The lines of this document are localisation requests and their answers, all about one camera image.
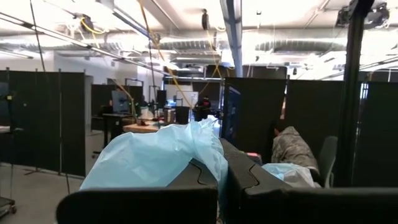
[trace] plastic bag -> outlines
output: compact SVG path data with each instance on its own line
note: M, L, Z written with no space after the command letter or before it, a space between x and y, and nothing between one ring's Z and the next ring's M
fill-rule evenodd
M156 133L125 133L103 149L80 190L166 187L195 158L207 166L221 192L228 173L223 155L210 119L172 124Z
M292 187L317 187L308 168L296 164L266 164L263 169Z

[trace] metal stand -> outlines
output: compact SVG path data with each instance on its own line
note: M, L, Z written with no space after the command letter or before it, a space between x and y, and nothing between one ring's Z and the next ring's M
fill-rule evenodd
M344 89L342 94L340 130L335 165L335 186L349 187L352 184L354 149L358 114L356 104L359 60L364 29L364 19L374 0L354 0L349 5L349 30L347 41Z

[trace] computer monitor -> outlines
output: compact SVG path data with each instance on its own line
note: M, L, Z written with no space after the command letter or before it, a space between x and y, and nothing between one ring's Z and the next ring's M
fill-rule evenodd
M239 122L239 107L241 105L241 93L231 85L225 86L223 123L221 137L235 145Z
M129 113L129 100L127 94L123 91L112 91L113 113L127 114Z

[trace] red object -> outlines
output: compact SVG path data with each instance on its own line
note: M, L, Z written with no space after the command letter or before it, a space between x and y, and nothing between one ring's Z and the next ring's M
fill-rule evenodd
M247 154L248 156L258 156L258 154L255 153L255 152L247 152L246 154Z

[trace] chair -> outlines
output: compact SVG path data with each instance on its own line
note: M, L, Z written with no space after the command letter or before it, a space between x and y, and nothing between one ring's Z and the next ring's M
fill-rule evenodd
M323 142L323 146L318 158L318 167L321 178L325 180L325 188L333 186L333 165L336 160L337 137L328 136Z

